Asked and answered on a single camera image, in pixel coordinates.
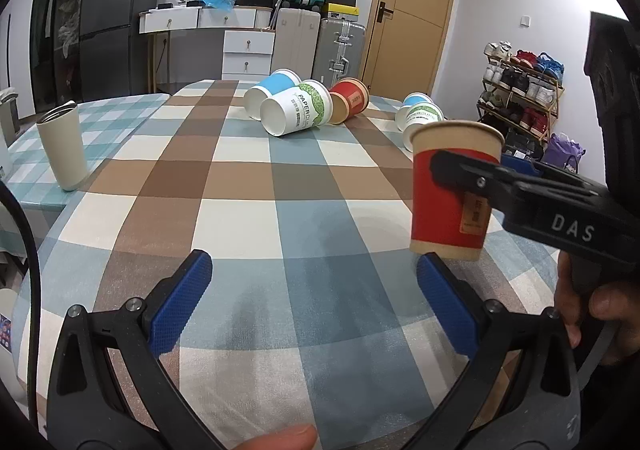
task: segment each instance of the gray refrigerator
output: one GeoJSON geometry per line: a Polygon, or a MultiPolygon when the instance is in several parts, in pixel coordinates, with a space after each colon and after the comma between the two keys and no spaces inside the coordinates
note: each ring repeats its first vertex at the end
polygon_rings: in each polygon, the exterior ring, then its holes
{"type": "Polygon", "coordinates": [[[146,35],[138,15],[157,0],[82,0],[80,75],[82,99],[145,94],[146,35]]]}

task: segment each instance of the cream tumbler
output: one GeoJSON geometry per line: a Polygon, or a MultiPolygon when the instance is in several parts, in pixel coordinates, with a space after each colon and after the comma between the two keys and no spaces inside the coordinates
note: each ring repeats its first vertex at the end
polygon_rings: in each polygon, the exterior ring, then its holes
{"type": "Polygon", "coordinates": [[[36,123],[53,175],[65,192],[75,190],[89,175],[78,105],[70,101],[47,112],[36,123]]]}

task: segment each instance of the red paper cup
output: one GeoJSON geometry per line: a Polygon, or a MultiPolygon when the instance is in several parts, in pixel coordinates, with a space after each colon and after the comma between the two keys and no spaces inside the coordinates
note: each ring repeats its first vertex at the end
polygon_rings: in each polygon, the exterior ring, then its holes
{"type": "Polygon", "coordinates": [[[431,159],[449,150],[500,163],[504,137],[474,121],[442,121],[422,126],[412,136],[414,146],[414,217],[411,251],[442,258],[478,260],[491,207],[470,192],[450,191],[433,182],[431,159]]]}
{"type": "Polygon", "coordinates": [[[329,120],[332,125],[340,125],[352,115],[359,114],[369,104],[369,91],[360,80],[342,78],[331,90],[334,113],[329,120]]]}

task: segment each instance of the door frame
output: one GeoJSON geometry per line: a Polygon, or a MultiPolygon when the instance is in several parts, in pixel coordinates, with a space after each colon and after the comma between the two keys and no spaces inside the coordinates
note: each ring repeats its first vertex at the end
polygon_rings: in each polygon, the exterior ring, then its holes
{"type": "MultiPolygon", "coordinates": [[[[433,71],[433,75],[431,76],[431,80],[429,82],[429,88],[427,92],[431,92],[433,90],[433,85],[435,84],[436,76],[438,71],[440,70],[440,62],[442,61],[442,52],[444,51],[444,44],[447,41],[447,34],[449,33],[449,22],[451,20],[451,13],[453,10],[454,0],[449,0],[449,6],[447,7],[447,18],[444,23],[444,28],[442,32],[442,38],[440,40],[440,45],[438,47],[438,55],[436,56],[435,69],[433,71]]],[[[371,0],[371,8],[369,9],[369,20],[367,21],[367,30],[365,34],[365,47],[364,51],[362,51],[362,60],[360,61],[360,79],[363,79],[364,72],[367,68],[367,60],[369,59],[369,51],[371,48],[371,42],[373,40],[373,30],[376,24],[376,18],[378,17],[378,7],[380,6],[380,0],[371,0]]]]}

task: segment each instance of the purple bag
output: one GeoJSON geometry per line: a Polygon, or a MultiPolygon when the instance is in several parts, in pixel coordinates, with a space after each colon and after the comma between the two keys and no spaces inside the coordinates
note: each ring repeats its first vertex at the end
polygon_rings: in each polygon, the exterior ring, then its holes
{"type": "Polygon", "coordinates": [[[587,153],[578,143],[571,141],[566,134],[551,134],[542,162],[558,168],[578,173],[578,163],[587,153]]]}

